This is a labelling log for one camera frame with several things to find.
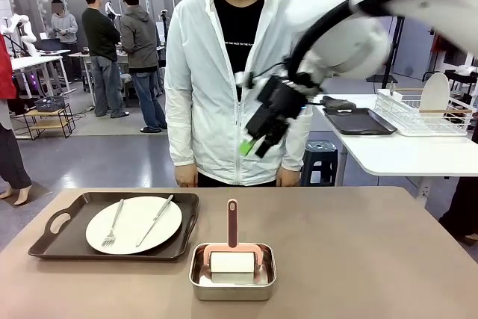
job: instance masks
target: white dish rack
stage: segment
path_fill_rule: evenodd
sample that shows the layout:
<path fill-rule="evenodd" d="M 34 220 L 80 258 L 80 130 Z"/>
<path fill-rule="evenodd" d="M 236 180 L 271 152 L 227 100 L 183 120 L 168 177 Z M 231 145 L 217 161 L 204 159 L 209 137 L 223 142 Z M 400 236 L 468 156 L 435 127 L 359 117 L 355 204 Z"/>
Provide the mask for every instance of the white dish rack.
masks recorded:
<path fill-rule="evenodd" d="M 446 110 L 420 110 L 421 89 L 379 90 L 375 112 L 404 136 L 466 136 L 476 111 L 450 97 Z"/>

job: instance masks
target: knife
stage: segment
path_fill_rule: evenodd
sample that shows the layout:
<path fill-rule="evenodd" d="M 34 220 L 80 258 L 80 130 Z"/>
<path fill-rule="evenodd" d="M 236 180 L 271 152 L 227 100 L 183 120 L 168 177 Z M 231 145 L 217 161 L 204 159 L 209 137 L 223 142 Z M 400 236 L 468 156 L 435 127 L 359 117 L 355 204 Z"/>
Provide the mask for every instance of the knife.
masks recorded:
<path fill-rule="evenodd" d="M 146 234 L 143 236 L 143 238 L 141 238 L 140 240 L 138 240 L 138 242 L 136 243 L 136 248 L 138 248 L 144 241 L 144 239 L 148 236 L 148 234 L 151 232 L 151 230 L 154 228 L 155 224 L 159 221 L 159 217 L 161 216 L 161 214 L 164 212 L 164 210 L 166 209 L 166 207 L 170 204 L 170 202 L 173 200 L 173 195 L 169 196 L 166 200 L 166 202 L 163 204 L 163 206 L 161 207 L 161 209 L 159 210 L 158 214 L 156 214 L 156 217 L 153 218 L 152 220 L 152 225 L 149 227 L 148 229 L 148 232 L 146 232 Z"/>

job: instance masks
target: fork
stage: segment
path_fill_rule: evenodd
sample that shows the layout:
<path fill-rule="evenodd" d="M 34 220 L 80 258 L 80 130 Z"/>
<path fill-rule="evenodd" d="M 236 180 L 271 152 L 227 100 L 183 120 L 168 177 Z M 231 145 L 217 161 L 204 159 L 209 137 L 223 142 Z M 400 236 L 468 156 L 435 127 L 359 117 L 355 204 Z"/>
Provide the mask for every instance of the fork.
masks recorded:
<path fill-rule="evenodd" d="M 117 209 L 117 212 L 116 214 L 114 215 L 114 220 L 113 220 L 113 224 L 111 225 L 111 229 L 110 229 L 110 234 L 105 238 L 105 240 L 103 241 L 103 244 L 102 244 L 102 247 L 110 247 L 114 244 L 114 241 L 117 239 L 115 236 L 114 236 L 114 227 L 116 226 L 117 224 L 117 221 L 118 221 L 118 217 L 119 215 L 121 214 L 121 210 L 122 210 L 122 204 L 125 202 L 124 199 L 121 199 L 119 201 L 119 205 L 118 205 L 118 209 Z"/>

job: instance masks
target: person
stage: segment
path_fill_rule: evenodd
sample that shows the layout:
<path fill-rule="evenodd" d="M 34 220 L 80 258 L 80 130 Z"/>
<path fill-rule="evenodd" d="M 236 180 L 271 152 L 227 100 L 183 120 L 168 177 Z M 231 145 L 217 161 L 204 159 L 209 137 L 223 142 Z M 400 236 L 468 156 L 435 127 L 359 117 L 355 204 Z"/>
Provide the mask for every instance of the person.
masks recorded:
<path fill-rule="evenodd" d="M 471 140 L 478 143 L 478 126 Z M 440 218 L 440 224 L 455 238 L 478 241 L 478 177 L 461 177 L 450 208 Z"/>
<path fill-rule="evenodd" d="M 122 82 L 116 44 L 120 33 L 109 18 L 99 12 L 102 0 L 85 0 L 88 8 L 83 12 L 84 32 L 90 49 L 93 78 L 95 80 L 95 115 L 103 117 L 111 109 L 111 118 L 129 115 L 122 102 Z"/>
<path fill-rule="evenodd" d="M 15 205 L 21 205 L 28 200 L 31 180 L 25 171 L 22 155 L 8 111 L 7 99 L 16 98 L 16 88 L 12 81 L 12 64 L 3 36 L 0 34 L 0 177 L 7 182 L 7 189 L 0 193 L 0 199 L 12 195 L 13 190 L 19 190 Z"/>
<path fill-rule="evenodd" d="M 61 0 L 52 0 L 52 27 L 56 38 L 61 42 L 61 48 L 70 50 L 70 54 L 79 52 L 78 43 L 76 42 L 76 32 L 78 24 L 73 14 L 65 10 L 65 6 Z M 73 81 L 81 80 L 80 59 L 71 58 L 68 54 L 63 55 L 65 71 L 68 78 Z"/>
<path fill-rule="evenodd" d="M 183 0 L 167 38 L 166 116 L 181 187 L 295 186 L 311 122 L 307 107 L 264 158 L 243 157 L 243 128 L 260 106 L 260 87 L 235 74 L 262 72 L 290 53 L 290 0 Z"/>
<path fill-rule="evenodd" d="M 167 128 L 163 109 L 155 95 L 158 88 L 158 31 L 155 22 L 140 6 L 140 0 L 123 1 L 127 9 L 121 17 L 121 45 L 128 54 L 129 73 L 146 123 L 140 131 L 158 133 Z"/>

